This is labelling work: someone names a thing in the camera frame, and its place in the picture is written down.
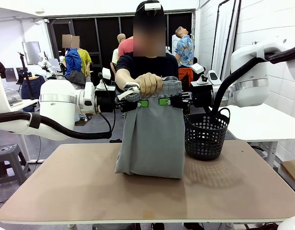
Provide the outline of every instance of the red shirt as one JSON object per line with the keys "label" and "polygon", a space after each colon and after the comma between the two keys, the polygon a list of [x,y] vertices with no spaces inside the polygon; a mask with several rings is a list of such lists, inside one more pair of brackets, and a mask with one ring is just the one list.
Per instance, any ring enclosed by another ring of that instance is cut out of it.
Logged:
{"label": "red shirt", "polygon": [[125,53],[133,52],[134,51],[134,40],[133,37],[130,37],[119,45],[119,57],[124,55]]}

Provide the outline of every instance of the blue floral shirt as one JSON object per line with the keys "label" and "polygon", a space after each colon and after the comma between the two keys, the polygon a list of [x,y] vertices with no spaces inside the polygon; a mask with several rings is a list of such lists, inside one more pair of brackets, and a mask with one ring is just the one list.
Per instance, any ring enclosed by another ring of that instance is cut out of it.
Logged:
{"label": "blue floral shirt", "polygon": [[194,43],[189,35],[182,37],[178,41],[175,52],[181,56],[178,62],[178,66],[183,65],[186,67],[190,67],[193,65]]}

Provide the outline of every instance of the basket handle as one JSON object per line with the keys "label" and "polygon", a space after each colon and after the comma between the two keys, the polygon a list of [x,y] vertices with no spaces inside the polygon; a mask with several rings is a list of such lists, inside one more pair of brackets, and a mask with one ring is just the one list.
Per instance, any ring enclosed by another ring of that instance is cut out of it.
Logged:
{"label": "basket handle", "polygon": [[222,110],[227,110],[228,111],[228,119],[230,120],[230,110],[228,108],[222,108],[219,110],[219,113],[222,111]]}

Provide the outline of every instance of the yellow shirt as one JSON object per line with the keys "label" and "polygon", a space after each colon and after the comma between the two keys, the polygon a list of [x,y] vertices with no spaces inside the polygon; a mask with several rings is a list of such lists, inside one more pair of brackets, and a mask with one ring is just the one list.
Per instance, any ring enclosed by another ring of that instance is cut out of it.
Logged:
{"label": "yellow shirt", "polygon": [[78,52],[80,59],[81,59],[81,72],[85,77],[87,77],[88,75],[86,74],[86,67],[87,67],[88,63],[92,62],[90,55],[84,49],[78,49],[77,52]]}

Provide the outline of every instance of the hand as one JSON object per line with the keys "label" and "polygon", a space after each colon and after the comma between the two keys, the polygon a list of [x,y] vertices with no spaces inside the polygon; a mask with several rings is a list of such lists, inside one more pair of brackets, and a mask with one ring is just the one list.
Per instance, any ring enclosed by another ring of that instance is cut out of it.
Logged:
{"label": "hand", "polygon": [[141,94],[144,97],[152,96],[155,91],[160,92],[162,89],[162,79],[155,74],[143,74],[137,77],[135,82],[140,85]]}

